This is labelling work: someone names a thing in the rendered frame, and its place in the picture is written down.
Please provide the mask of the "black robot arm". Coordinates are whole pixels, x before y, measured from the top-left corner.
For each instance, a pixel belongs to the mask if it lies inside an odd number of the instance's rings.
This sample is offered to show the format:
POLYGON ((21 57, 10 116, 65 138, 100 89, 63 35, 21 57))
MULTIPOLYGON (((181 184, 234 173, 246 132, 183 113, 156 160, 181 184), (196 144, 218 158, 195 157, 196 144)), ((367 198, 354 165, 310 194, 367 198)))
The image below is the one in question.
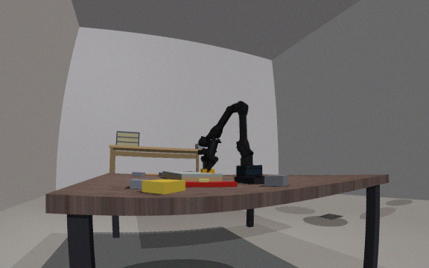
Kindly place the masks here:
MULTIPOLYGON (((233 105, 228 106, 218 123, 210 130, 209 134, 206 137, 201 136, 200 140, 198 141, 198 144, 201 147, 213 147, 217 149, 218 143, 221 143, 219 138, 223 132, 223 128, 226 125, 226 122, 231 117, 232 113, 234 112, 238 112, 239 114, 240 140, 237 141, 236 148, 238 148, 238 152, 242 156, 241 165, 253 165, 252 156, 254 152, 251 151, 249 141, 247 139, 248 106, 243 101, 239 101, 238 103, 234 103, 233 105)), ((209 150, 207 150, 207 148, 198 150, 198 155, 206 154, 209 155, 209 150)))

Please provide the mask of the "white rectangular panel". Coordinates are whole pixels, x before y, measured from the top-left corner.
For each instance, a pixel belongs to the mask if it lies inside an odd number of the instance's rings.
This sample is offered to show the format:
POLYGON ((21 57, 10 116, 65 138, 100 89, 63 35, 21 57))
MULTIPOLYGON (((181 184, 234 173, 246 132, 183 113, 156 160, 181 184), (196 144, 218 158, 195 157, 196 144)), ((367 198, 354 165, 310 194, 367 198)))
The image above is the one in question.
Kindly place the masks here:
POLYGON ((185 180, 186 182, 198 182, 198 179, 209 179, 210 182, 222 182, 222 173, 204 173, 193 171, 168 171, 163 170, 163 178, 185 180))

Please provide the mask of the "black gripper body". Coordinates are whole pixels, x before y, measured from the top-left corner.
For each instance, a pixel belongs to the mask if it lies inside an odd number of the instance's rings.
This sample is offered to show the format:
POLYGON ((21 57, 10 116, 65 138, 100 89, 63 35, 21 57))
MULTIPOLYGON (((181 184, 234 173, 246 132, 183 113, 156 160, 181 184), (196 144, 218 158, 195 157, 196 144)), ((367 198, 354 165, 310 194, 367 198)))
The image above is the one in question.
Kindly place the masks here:
POLYGON ((217 152, 215 148, 213 147, 208 147, 207 150, 209 150, 209 155, 206 154, 204 156, 201 157, 201 160, 206 161, 211 160, 213 162, 218 162, 218 157, 215 156, 215 153, 217 152))

